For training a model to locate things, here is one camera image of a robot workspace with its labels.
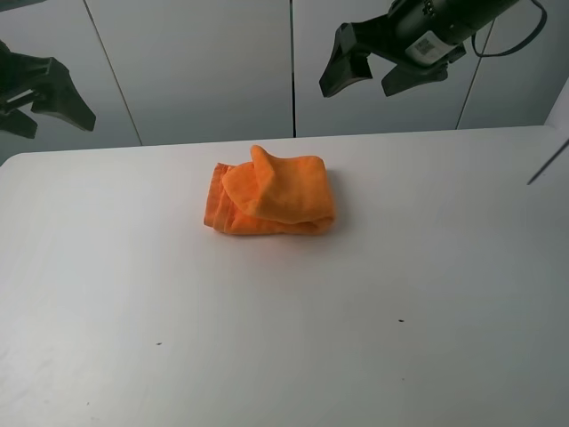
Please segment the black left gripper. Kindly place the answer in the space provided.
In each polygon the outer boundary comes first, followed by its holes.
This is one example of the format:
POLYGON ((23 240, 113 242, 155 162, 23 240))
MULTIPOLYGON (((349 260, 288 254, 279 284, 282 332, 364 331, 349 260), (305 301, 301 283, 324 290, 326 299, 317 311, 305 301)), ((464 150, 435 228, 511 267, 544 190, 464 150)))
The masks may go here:
POLYGON ((77 91, 68 69, 53 57, 39 58, 12 52, 1 43, 0 130, 35 138, 37 123, 19 109, 63 120, 92 132, 96 116, 77 91))

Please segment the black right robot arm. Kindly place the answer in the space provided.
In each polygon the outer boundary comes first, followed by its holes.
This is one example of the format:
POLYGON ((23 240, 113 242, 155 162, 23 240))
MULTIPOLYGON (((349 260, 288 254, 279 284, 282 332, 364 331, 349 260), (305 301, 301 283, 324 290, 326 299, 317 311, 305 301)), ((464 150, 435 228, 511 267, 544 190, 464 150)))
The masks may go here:
POLYGON ((321 93, 331 98, 349 85, 373 77, 372 54, 396 66, 381 80, 386 96, 419 85, 442 82, 448 66, 466 54, 464 42, 476 44, 477 32, 510 9, 516 0, 394 1, 379 17, 341 24, 333 50, 319 79, 321 93))

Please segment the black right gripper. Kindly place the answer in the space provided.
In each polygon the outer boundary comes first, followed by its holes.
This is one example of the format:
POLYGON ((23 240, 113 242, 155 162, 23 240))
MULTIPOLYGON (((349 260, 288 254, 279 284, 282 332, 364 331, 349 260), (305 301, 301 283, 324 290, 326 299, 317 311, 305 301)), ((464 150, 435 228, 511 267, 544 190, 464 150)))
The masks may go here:
POLYGON ((373 78, 367 56, 373 54, 396 66, 381 80, 386 96, 447 79, 447 65, 466 55, 463 43, 445 41, 426 19, 411 27, 382 15, 341 25, 319 87, 333 97, 348 86, 373 78))

